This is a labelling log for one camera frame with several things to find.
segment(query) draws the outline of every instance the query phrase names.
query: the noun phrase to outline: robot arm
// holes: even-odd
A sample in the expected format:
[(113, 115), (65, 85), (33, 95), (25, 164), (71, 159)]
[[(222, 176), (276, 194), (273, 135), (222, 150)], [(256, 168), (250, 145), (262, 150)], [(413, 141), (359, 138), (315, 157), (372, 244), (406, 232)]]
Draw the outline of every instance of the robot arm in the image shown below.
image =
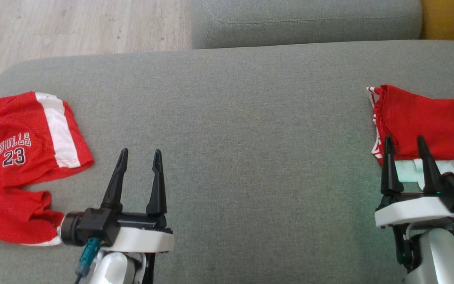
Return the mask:
[(396, 259), (407, 269), (406, 284), (454, 284), (454, 174), (440, 174), (422, 136), (423, 192), (403, 192), (398, 181), (391, 137), (385, 139), (381, 178), (383, 198), (376, 209), (379, 228), (390, 227)]
[(155, 151), (152, 194), (145, 213), (122, 212), (121, 191), (128, 150), (121, 151), (98, 209), (68, 213), (61, 225), (64, 244), (82, 247), (77, 283), (96, 264), (91, 284), (153, 284), (155, 255), (173, 250), (175, 237), (167, 228), (166, 187), (162, 154)]

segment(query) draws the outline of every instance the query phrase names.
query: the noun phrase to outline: folded red cloth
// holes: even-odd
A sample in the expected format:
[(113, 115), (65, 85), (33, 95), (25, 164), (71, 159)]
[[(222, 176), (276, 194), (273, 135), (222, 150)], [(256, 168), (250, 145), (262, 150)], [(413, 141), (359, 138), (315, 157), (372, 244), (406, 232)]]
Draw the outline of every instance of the folded red cloth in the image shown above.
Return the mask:
[(81, 172), (94, 163), (73, 112), (54, 95), (27, 92), (0, 99), (0, 239), (56, 245), (62, 212), (49, 192), (20, 188)]
[(373, 154), (380, 161), (390, 134), (396, 160), (418, 158), (416, 139), (423, 135), (436, 160), (454, 160), (454, 99), (429, 99), (390, 85), (368, 88), (378, 140)]

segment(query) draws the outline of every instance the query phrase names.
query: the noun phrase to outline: black cable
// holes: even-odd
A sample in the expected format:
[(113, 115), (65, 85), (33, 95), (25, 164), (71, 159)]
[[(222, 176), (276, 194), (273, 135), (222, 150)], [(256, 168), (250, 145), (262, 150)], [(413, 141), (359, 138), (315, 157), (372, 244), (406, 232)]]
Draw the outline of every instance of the black cable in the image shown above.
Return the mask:
[(74, 284), (79, 284), (81, 279), (82, 279), (82, 276), (78, 275), (78, 277), (76, 278), (76, 281), (74, 282)]

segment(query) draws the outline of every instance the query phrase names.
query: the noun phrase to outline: gray cushion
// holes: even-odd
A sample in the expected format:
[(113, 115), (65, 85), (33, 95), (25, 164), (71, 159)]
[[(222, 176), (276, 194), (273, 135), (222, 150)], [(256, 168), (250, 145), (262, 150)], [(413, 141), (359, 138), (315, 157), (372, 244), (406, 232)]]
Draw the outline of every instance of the gray cushion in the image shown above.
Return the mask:
[[(68, 101), (96, 164), (30, 187), (98, 206), (128, 147), (123, 204), (143, 211), (162, 150), (175, 251), (156, 283), (400, 283), (376, 228), (380, 166), (366, 86), (454, 98), (454, 42), (324, 43), (21, 63), (0, 97)], [(72, 283), (81, 248), (0, 241), (0, 283)]]
[(192, 0), (195, 49), (418, 39), (420, 0)]

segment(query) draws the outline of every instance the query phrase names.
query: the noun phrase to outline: blue cable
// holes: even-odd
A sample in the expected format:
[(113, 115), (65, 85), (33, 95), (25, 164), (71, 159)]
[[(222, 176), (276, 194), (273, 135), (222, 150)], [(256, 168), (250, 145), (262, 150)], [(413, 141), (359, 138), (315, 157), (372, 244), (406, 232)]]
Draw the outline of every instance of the blue cable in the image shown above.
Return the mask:
[(76, 268), (76, 275), (78, 276), (77, 282), (83, 277), (86, 277), (90, 271), (90, 265), (97, 256), (97, 253), (101, 249), (101, 240), (97, 237), (92, 237), (87, 241), (85, 249), (80, 257), (80, 264)]

